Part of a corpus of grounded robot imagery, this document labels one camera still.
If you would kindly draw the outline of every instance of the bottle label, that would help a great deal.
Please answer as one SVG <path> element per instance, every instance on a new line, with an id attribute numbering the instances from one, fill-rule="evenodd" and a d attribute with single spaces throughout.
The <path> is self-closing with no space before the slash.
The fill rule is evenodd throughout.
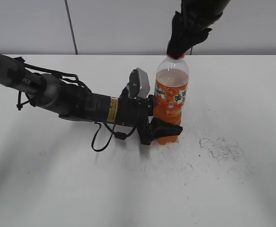
<path id="1" fill-rule="evenodd" d="M 164 109 L 178 109 L 185 103 L 187 84 L 182 87 L 167 87 L 156 80 L 155 105 Z"/>

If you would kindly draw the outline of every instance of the yellow warning label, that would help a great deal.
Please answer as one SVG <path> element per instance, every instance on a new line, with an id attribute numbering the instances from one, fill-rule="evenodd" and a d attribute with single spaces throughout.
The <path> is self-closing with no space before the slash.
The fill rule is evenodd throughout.
<path id="1" fill-rule="evenodd" d="M 108 115 L 108 122 L 115 122 L 118 110 L 118 98 L 111 97 L 111 107 Z"/>

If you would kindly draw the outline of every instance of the white wall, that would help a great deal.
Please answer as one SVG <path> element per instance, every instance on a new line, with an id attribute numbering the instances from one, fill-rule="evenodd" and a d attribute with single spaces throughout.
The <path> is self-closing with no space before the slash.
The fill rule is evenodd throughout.
<path id="1" fill-rule="evenodd" d="M 0 52 L 74 54 L 63 0 L 0 0 Z"/>
<path id="2" fill-rule="evenodd" d="M 181 0 L 68 0 L 79 54 L 164 54 Z M 231 0 L 194 54 L 276 54 L 276 0 Z M 63 0 L 0 0 L 0 52 L 74 54 Z"/>

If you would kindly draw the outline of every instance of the white table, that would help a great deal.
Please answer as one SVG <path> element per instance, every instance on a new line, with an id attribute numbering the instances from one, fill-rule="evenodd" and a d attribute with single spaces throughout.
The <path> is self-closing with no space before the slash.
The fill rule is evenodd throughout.
<path id="1" fill-rule="evenodd" d="M 153 93 L 164 58 L 23 57 L 111 96 L 136 67 Z M 19 112 L 17 91 L 0 85 L 0 227 L 276 227 L 276 56 L 186 61 L 184 131 L 167 146 L 140 146 L 135 133 L 96 154 L 97 125 Z M 108 137 L 103 128 L 95 145 Z"/>

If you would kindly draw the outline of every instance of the orange soda bottle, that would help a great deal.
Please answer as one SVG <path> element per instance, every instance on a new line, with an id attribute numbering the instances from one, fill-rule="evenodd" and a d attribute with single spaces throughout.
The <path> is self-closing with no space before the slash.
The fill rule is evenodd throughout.
<path id="1" fill-rule="evenodd" d="M 189 82 L 189 67 L 184 56 L 183 54 L 179 59 L 167 56 L 156 74 L 154 117 L 177 125 L 181 123 L 181 109 Z M 175 142 L 177 138 L 178 136 L 163 137 L 158 142 L 164 145 Z"/>

